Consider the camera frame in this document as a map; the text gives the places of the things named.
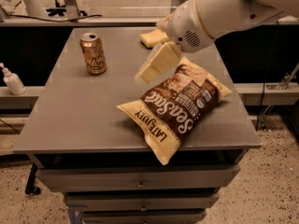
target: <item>drawer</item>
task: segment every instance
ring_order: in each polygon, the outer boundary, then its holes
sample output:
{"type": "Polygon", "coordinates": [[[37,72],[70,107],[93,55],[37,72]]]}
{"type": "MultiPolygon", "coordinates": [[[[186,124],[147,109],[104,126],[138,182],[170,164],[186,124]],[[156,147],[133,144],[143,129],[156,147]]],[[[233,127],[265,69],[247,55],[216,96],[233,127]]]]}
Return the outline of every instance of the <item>drawer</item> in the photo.
{"type": "Polygon", "coordinates": [[[82,219],[86,224],[195,224],[205,216],[205,210],[82,213],[82,219]]]}
{"type": "Polygon", "coordinates": [[[141,211],[206,209],[219,199],[218,193],[200,190],[125,191],[66,194],[65,204],[74,211],[141,211]]]}
{"type": "Polygon", "coordinates": [[[38,170],[36,177],[51,191],[81,192],[133,189],[226,187],[239,172],[234,165],[38,170]]]}

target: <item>table leg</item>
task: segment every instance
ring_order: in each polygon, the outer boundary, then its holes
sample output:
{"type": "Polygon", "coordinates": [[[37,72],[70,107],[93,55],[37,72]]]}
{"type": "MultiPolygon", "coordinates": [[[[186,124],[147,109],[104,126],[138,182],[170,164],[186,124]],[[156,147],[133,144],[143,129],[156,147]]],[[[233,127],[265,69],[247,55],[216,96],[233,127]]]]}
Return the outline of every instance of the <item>table leg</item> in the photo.
{"type": "Polygon", "coordinates": [[[27,195],[31,193],[33,193],[34,195],[38,195],[40,193],[40,188],[35,186],[37,170],[38,170],[37,166],[33,163],[27,181],[26,190],[25,190],[25,193],[27,195]]]}

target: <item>aluminum can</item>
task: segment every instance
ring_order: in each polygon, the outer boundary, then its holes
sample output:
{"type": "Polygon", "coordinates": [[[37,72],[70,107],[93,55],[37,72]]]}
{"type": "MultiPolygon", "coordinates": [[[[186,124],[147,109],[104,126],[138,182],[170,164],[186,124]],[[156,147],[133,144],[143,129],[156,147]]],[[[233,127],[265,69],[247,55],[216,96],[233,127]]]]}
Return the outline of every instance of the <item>aluminum can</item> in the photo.
{"type": "Polygon", "coordinates": [[[87,33],[80,39],[86,68],[91,75],[100,75],[107,70],[103,44],[98,34],[87,33]]]}

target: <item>speckled floor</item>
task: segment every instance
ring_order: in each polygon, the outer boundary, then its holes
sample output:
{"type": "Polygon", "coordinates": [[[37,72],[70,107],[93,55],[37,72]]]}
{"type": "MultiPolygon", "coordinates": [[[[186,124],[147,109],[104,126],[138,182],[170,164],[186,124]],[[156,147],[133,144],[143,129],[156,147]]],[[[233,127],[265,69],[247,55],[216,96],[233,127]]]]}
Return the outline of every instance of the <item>speckled floor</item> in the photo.
{"type": "MultiPolygon", "coordinates": [[[[25,119],[5,119],[21,129],[25,119]]],[[[298,224],[298,139],[279,115],[268,118],[268,133],[258,131],[263,147],[253,149],[240,162],[241,172],[220,190],[220,199],[207,209],[202,224],[298,224]]],[[[11,152],[18,135],[0,124],[0,152],[11,152]]],[[[40,195],[25,195],[30,165],[0,166],[0,223],[69,224],[63,195],[42,183],[40,195]]]]}

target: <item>white bottle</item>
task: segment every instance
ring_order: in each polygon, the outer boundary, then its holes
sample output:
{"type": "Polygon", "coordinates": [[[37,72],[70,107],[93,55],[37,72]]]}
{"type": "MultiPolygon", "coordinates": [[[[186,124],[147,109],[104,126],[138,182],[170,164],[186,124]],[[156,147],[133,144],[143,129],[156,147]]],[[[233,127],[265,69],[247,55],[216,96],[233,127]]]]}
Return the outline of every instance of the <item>white bottle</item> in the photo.
{"type": "Polygon", "coordinates": [[[4,74],[3,80],[13,94],[20,95],[26,91],[17,74],[11,73],[7,68],[3,68],[2,72],[4,74]]]}

